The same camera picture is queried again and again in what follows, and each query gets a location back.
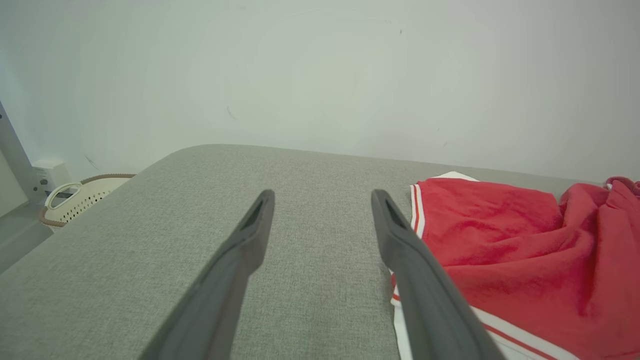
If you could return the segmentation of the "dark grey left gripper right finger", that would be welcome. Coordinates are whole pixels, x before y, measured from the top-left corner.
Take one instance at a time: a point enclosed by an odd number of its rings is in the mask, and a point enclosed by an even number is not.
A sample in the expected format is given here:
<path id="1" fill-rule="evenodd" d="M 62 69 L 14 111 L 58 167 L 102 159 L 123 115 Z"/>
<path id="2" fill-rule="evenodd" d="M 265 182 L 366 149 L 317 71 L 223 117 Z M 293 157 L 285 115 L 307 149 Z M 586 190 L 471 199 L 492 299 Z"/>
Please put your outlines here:
<path id="1" fill-rule="evenodd" d="M 414 360 L 503 360 L 505 356 L 390 194 L 371 193 L 382 262 L 393 271 Z"/>

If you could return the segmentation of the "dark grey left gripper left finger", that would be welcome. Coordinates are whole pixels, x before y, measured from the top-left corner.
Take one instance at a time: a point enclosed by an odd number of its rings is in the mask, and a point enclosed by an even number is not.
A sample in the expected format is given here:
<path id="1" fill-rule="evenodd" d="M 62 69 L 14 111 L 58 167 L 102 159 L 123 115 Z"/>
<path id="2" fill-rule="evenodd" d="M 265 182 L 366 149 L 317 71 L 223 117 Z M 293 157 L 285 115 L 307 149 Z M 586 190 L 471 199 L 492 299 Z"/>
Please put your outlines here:
<path id="1" fill-rule="evenodd" d="M 142 360 L 228 360 L 250 276 L 263 264 L 275 192 L 263 190 L 141 354 Z"/>

